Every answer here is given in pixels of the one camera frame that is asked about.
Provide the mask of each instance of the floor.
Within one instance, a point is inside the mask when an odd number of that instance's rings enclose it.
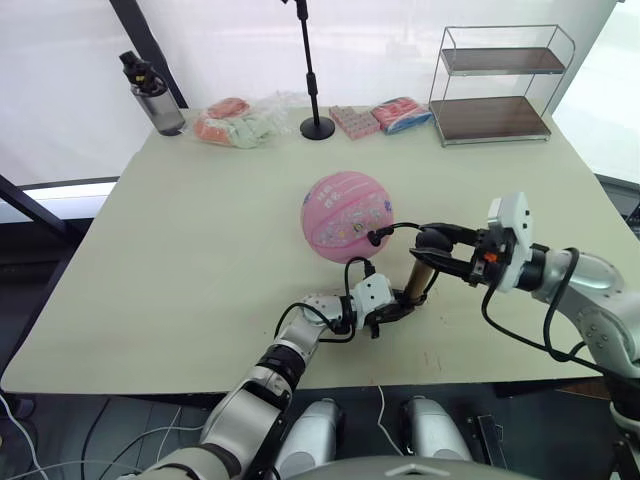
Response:
[[[18,340],[31,311],[41,299],[55,260],[62,255],[59,244],[36,233],[32,226],[0,225],[0,371]],[[9,261],[9,257],[20,261]],[[398,438],[398,409],[413,395],[439,401],[452,415],[467,441],[474,459],[483,461],[480,444],[467,423],[469,417],[491,414],[502,427],[502,448],[510,470],[537,478],[608,478],[611,444],[617,433],[608,402],[566,392],[546,390],[513,398],[497,398],[491,385],[433,385],[385,387],[387,410],[383,422]],[[346,427],[338,458],[392,454],[376,427],[380,408],[374,387],[299,391],[289,417],[293,420],[313,401],[334,398],[346,413]],[[113,461],[116,454],[139,434],[168,426],[181,403],[195,397],[167,399],[101,396],[39,395],[36,408],[23,421],[42,465],[77,461],[91,424],[108,400],[104,414],[90,437],[86,459]],[[208,408],[183,407],[175,425],[202,425]],[[164,433],[154,433],[134,444],[118,460],[128,467],[113,467],[104,476],[113,480],[154,463]],[[163,448],[166,454],[196,442],[197,431],[172,431]],[[24,438],[8,419],[0,415],[0,478],[28,470],[31,463]],[[85,478],[97,480],[104,464],[87,464]],[[49,471],[51,480],[81,478],[78,464]]]

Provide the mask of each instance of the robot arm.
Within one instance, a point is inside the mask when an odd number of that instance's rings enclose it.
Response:
[[[394,301],[389,281],[377,273],[356,284],[350,293],[348,298],[309,295],[302,303],[318,309],[335,324],[351,321],[351,315],[362,328],[370,312]],[[263,478],[284,440],[284,412],[326,330],[323,319],[297,307],[293,321],[211,412],[199,445],[176,450],[139,478]]]
[[[423,225],[411,253],[472,286],[529,291],[563,313],[604,373],[614,420],[640,439],[640,383],[634,387],[640,379],[640,292],[628,289],[618,270],[600,257],[532,243],[533,220],[523,193],[494,200],[488,217],[488,229],[475,231]],[[456,243],[474,247],[470,261],[451,256]]]

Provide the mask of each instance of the black stand base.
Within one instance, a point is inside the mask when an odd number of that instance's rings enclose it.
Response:
[[[313,121],[313,117],[307,118],[300,124],[300,133],[303,137],[310,140],[324,140],[333,135],[336,130],[336,125],[333,120],[327,117],[320,117],[318,125]]]

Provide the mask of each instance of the snack package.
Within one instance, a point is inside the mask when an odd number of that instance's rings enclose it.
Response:
[[[426,122],[431,112],[409,97],[399,97],[381,103],[371,110],[386,134],[397,133]]]
[[[352,107],[331,107],[329,115],[351,140],[380,131],[380,123],[371,112],[357,113]]]
[[[203,142],[255,148],[286,131],[286,111],[277,96],[253,106],[241,98],[230,97],[202,111],[190,130]]]

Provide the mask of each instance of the plastic bag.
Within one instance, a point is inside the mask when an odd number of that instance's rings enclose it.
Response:
[[[381,103],[371,110],[386,134],[397,133],[426,122],[431,112],[409,97],[399,97]]]
[[[189,130],[203,142],[238,148],[255,148],[287,133],[290,100],[275,94],[250,105],[236,97],[214,103],[192,122]]]

